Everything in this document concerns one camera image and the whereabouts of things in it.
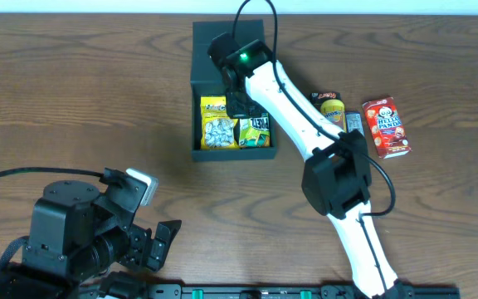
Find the dark green box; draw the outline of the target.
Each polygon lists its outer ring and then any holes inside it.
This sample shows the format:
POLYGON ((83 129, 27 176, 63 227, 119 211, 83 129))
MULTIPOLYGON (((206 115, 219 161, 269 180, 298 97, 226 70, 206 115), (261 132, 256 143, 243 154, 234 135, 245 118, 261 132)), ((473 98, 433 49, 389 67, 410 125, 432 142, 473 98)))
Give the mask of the dark green box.
POLYGON ((225 96, 226 87, 221 70, 224 66, 246 74, 260 61, 269 57, 260 43, 265 40, 262 20, 232 22, 195 22, 190 84, 193 94, 192 157, 196 162, 273 159, 277 145, 260 149, 201 149, 203 96, 225 96))

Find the red Hello Panda box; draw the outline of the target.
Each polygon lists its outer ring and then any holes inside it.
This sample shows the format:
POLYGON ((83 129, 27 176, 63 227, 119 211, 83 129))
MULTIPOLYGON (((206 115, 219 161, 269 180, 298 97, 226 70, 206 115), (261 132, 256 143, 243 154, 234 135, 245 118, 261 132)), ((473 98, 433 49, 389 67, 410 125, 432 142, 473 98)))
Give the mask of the red Hello Panda box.
POLYGON ((412 151, 392 97, 363 103, 363 112, 381 159, 402 156, 412 151))

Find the blue small candy box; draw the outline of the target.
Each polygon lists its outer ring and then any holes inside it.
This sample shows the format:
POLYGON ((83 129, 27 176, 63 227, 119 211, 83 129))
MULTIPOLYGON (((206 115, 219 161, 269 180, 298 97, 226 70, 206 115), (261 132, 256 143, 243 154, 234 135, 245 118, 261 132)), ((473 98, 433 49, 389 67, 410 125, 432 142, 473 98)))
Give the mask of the blue small candy box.
POLYGON ((361 115, 357 111, 347 111, 345 113, 347 133, 357 130, 362 136, 365 136, 361 115))

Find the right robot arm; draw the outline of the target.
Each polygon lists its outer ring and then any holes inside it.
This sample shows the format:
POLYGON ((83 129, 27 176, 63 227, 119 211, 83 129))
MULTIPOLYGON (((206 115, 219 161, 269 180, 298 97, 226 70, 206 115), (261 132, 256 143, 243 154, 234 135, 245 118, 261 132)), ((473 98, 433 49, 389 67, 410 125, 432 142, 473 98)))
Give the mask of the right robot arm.
POLYGON ((368 155, 366 139, 327 120, 285 73, 274 51, 259 40, 244 47, 229 33, 208 48, 227 92, 244 95, 239 115, 266 111, 288 135, 304 162, 301 188, 313 207, 334 225, 356 288, 367 298, 399 298, 398 275, 389 265, 373 225, 368 190, 371 170, 384 169, 368 155))

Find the yellow Mentos bottle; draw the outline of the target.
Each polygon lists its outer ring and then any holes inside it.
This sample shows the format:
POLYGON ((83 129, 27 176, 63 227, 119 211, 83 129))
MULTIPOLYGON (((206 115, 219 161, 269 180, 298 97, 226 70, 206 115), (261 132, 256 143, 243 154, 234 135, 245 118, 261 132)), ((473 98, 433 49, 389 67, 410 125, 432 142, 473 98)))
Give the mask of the yellow Mentos bottle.
POLYGON ((322 103, 320 113, 327 120, 337 125, 343 132, 346 132, 345 106, 341 100, 329 99, 322 103))

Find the yellow sunflower seed bag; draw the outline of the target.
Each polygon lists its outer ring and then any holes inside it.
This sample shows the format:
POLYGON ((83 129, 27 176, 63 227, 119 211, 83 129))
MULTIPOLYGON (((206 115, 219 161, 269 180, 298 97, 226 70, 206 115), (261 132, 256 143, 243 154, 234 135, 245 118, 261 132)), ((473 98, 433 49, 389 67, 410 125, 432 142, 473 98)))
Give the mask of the yellow sunflower seed bag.
POLYGON ((236 119, 227 115, 225 96, 203 96, 200 100, 202 117, 202 150, 237 150, 234 135, 236 119))

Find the green purple Pretz box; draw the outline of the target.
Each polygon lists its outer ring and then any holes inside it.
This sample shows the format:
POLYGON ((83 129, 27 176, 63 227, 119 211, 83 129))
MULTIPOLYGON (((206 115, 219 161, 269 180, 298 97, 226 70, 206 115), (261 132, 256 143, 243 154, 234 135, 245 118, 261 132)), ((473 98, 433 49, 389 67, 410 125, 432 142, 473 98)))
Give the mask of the green purple Pretz box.
POLYGON ((261 117, 239 119, 238 145, 241 148, 269 147, 271 142, 268 114, 261 117))

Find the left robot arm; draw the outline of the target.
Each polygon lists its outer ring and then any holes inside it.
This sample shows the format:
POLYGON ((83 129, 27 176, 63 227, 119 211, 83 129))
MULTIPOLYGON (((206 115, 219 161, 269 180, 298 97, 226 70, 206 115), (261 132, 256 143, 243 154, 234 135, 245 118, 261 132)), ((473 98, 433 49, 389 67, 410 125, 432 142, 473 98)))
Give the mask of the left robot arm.
POLYGON ((48 184, 32 210, 30 233, 0 258, 0 298, 149 298, 150 287, 115 272, 159 271, 182 223, 134 224, 152 201, 158 180, 137 169, 105 169, 100 191, 79 180, 48 184))

